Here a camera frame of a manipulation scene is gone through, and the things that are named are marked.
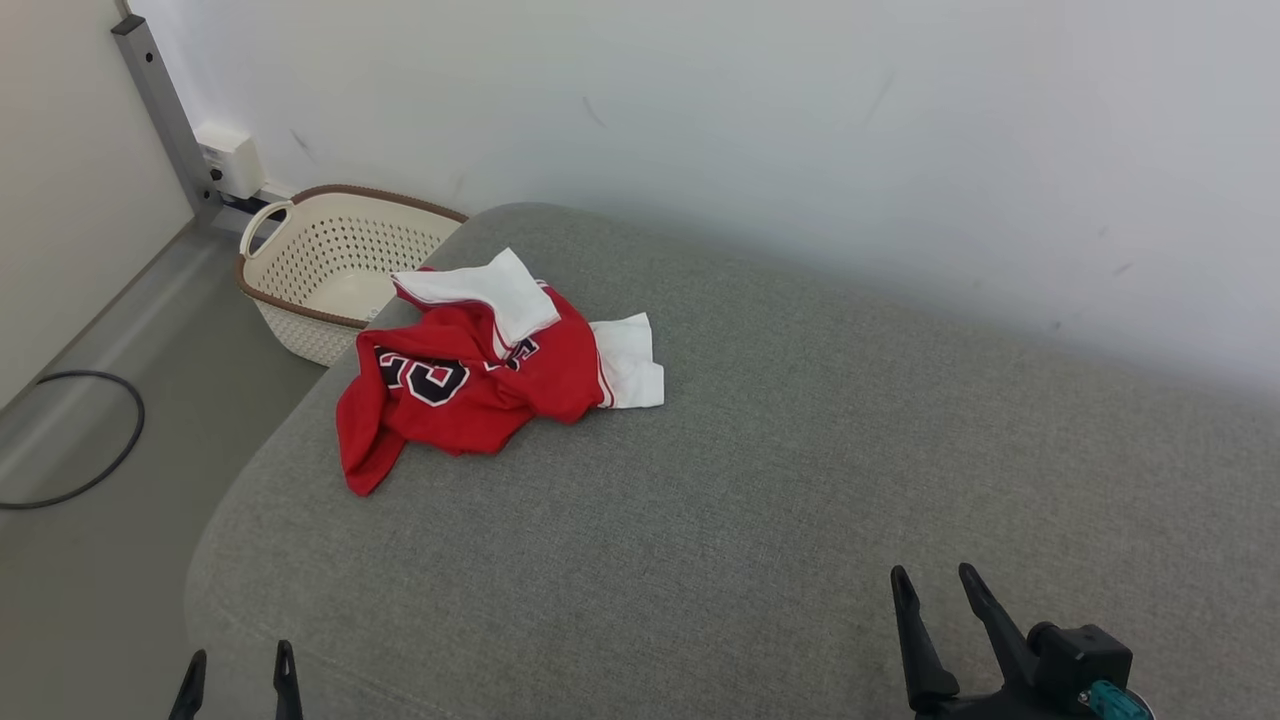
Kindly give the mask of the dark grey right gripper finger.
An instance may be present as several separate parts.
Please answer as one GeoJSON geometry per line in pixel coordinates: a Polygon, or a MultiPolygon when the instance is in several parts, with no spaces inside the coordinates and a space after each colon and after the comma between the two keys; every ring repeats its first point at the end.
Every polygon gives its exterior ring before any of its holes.
{"type": "Polygon", "coordinates": [[[891,569],[890,585],[908,705],[915,714],[950,714],[960,691],[957,679],[940,660],[922,619],[919,596],[904,566],[891,569]]]}
{"type": "Polygon", "coordinates": [[[960,562],[957,575],[973,614],[986,629],[1004,685],[1033,689],[1039,660],[1032,653],[1027,638],[972,564],[960,562]]]}

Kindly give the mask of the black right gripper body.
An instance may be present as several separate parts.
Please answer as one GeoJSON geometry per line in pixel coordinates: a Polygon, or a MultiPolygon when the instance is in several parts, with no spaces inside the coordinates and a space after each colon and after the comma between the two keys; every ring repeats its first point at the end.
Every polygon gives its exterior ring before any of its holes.
{"type": "Polygon", "coordinates": [[[989,694],[956,693],[956,682],[911,679],[908,703],[916,719],[1097,719],[1075,696],[1068,698],[1053,682],[1009,682],[989,694]]]}

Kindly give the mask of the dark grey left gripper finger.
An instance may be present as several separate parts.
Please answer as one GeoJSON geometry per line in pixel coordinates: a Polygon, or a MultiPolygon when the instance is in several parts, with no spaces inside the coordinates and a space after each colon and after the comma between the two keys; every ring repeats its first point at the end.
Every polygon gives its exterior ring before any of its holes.
{"type": "Polygon", "coordinates": [[[209,659],[205,650],[197,650],[186,669],[168,720],[196,719],[204,705],[205,679],[209,659]]]}
{"type": "Polygon", "coordinates": [[[276,655],[273,664],[273,688],[276,693],[274,719],[302,720],[305,715],[301,703],[294,652],[289,641],[278,641],[276,643],[276,655]]]}

